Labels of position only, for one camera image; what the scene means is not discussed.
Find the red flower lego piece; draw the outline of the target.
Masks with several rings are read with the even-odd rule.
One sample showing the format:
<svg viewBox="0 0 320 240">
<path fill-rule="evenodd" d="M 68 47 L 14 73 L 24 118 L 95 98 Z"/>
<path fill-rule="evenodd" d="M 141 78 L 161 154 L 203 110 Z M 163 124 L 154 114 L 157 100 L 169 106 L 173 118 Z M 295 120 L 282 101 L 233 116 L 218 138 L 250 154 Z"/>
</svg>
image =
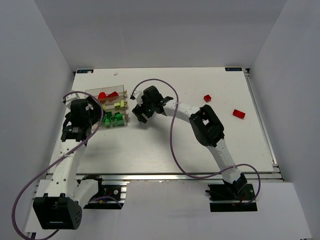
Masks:
<svg viewBox="0 0 320 240">
<path fill-rule="evenodd" d="M 107 99 L 107 95 L 105 92 L 100 92 L 97 98 L 100 102 L 105 102 Z"/>
</svg>

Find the lime rounded lego brick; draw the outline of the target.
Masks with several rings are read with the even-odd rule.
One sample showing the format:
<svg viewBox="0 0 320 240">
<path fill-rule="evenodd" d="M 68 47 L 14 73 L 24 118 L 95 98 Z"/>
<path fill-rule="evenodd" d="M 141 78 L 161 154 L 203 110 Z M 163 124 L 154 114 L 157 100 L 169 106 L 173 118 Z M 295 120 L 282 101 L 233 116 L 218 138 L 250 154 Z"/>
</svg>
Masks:
<svg viewBox="0 0 320 240">
<path fill-rule="evenodd" d="M 120 101 L 120 102 L 116 102 L 116 103 L 113 104 L 113 106 L 114 106 L 115 109 L 124 108 L 125 105 L 126 105 L 126 103 L 125 103 L 124 100 L 122 100 L 122 101 Z"/>
</svg>

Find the green square lego brick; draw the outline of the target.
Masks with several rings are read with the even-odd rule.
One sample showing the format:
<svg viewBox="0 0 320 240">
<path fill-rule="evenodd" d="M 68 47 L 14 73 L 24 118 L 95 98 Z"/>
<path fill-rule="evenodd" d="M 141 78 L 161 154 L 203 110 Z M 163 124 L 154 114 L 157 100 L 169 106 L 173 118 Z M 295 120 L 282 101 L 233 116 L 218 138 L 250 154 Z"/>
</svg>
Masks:
<svg viewBox="0 0 320 240">
<path fill-rule="evenodd" d="M 112 122 L 112 126 L 113 127 L 119 127 L 119 126 L 124 126 L 125 125 L 125 121 L 124 120 L 116 120 Z"/>
</svg>

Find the red wedge lego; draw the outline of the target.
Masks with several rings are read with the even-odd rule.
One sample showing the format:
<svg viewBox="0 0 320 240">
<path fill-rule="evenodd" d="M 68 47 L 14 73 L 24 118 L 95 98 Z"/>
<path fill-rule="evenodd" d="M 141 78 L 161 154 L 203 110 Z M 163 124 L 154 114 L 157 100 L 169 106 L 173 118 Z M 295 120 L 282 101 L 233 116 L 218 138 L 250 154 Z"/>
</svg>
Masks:
<svg viewBox="0 0 320 240">
<path fill-rule="evenodd" d="M 119 96 L 118 92 L 113 91 L 112 93 L 108 94 L 106 97 L 107 98 L 116 98 L 118 96 Z"/>
</svg>

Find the small red square lego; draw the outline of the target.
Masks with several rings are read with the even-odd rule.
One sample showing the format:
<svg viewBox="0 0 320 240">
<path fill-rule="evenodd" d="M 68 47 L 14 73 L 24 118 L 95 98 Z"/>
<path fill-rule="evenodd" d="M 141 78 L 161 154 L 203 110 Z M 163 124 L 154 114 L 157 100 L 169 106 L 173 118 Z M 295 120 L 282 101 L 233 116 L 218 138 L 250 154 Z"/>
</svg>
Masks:
<svg viewBox="0 0 320 240">
<path fill-rule="evenodd" d="M 209 94 L 207 94 L 207 95 L 205 95 L 205 96 L 203 97 L 203 100 L 204 100 L 206 103 L 208 103 L 208 102 L 210 102 L 210 101 L 212 100 L 212 97 L 211 97 Z"/>
</svg>

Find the red rectangular lego brick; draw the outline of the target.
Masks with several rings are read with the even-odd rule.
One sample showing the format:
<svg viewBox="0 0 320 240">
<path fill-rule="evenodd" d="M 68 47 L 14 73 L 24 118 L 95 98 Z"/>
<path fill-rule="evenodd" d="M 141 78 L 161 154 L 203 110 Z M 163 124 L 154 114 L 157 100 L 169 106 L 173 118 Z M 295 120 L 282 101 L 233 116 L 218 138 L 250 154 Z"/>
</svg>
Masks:
<svg viewBox="0 0 320 240">
<path fill-rule="evenodd" d="M 232 115 L 237 117 L 237 118 L 239 118 L 239 119 L 244 119 L 245 116 L 246 116 L 246 113 L 242 112 L 242 111 L 240 111 L 238 109 L 234 109 Z"/>
</svg>

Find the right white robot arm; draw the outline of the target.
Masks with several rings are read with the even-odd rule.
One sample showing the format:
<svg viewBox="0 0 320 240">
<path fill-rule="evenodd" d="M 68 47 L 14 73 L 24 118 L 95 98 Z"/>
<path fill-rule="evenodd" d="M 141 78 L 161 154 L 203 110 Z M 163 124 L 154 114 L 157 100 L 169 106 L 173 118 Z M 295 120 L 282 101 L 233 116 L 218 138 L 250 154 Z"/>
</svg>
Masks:
<svg viewBox="0 0 320 240">
<path fill-rule="evenodd" d="M 138 121 L 146 123 L 154 113 L 180 119 L 191 125 L 196 140 L 206 147 L 222 175 L 222 181 L 234 195 L 238 195 L 247 184 L 244 174 L 236 166 L 225 141 L 224 126 L 212 107 L 190 106 L 173 102 L 170 96 L 163 97 L 155 86 L 144 91 L 134 90 L 130 98 L 137 102 L 132 110 Z"/>
</svg>

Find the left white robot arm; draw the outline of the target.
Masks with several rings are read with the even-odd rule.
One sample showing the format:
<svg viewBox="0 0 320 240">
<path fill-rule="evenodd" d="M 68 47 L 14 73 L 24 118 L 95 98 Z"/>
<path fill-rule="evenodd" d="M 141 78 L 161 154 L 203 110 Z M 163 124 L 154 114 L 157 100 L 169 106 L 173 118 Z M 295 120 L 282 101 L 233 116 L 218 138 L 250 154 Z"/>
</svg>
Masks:
<svg viewBox="0 0 320 240">
<path fill-rule="evenodd" d="M 43 196 L 33 201 L 33 210 L 44 230 L 76 230 L 82 221 L 82 210 L 89 199 L 98 193 L 96 180 L 77 183 L 80 160 L 87 148 L 92 126 L 102 117 L 102 108 L 93 97 L 68 97 L 68 113 L 62 125 L 60 156 L 51 181 Z"/>
</svg>

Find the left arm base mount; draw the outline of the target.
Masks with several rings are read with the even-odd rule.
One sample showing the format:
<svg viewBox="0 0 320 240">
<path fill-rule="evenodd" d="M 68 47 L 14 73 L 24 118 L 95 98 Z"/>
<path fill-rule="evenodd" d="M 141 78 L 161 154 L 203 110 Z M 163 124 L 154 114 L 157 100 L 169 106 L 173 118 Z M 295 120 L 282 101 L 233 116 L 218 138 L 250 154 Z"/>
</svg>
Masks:
<svg viewBox="0 0 320 240">
<path fill-rule="evenodd" d="M 89 174 L 77 180 L 78 187 L 85 180 L 97 182 L 98 192 L 93 195 L 90 202 L 84 206 L 89 210 L 120 210 L 124 205 L 121 203 L 122 186 L 120 184 L 106 184 L 101 175 Z"/>
</svg>

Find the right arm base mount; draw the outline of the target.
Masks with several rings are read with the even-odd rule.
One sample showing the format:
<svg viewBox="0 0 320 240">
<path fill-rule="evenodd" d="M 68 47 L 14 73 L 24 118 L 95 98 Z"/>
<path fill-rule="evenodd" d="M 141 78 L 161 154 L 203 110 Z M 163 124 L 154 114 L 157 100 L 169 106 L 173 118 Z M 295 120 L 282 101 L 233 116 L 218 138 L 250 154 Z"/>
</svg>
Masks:
<svg viewBox="0 0 320 240">
<path fill-rule="evenodd" d="M 256 201 L 252 184 L 247 184 L 239 194 L 234 194 L 223 184 L 210 184 L 205 193 L 209 198 L 212 213 L 257 212 Z"/>
</svg>

